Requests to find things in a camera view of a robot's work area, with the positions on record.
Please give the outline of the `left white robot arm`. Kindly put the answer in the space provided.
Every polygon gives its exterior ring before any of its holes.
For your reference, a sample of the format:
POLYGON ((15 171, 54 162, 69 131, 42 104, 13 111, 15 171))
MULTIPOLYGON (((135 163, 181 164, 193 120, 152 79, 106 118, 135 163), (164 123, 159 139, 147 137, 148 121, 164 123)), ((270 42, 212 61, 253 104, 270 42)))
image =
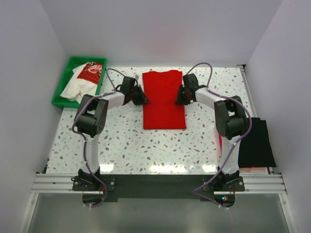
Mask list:
POLYGON ((125 76, 116 90, 110 93, 83 96, 74 119, 72 131, 84 139, 82 167, 78 171, 79 179, 89 190, 100 187, 100 164, 98 159, 99 136, 104 130, 108 110, 126 105, 149 103, 137 80, 125 76))

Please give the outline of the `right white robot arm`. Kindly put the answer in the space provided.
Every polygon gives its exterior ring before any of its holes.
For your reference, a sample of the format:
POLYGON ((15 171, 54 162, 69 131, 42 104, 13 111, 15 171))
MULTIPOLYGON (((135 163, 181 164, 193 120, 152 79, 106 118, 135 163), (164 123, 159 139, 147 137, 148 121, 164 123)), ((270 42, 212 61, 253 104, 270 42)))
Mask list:
POLYGON ((202 103, 214 110, 215 125, 220 137, 221 161, 218 167, 216 184, 227 191, 239 178, 239 149, 243 137, 250 131, 251 123, 246 116, 248 111, 239 96, 226 97, 199 85, 194 74, 183 76, 175 101, 178 105, 202 103))

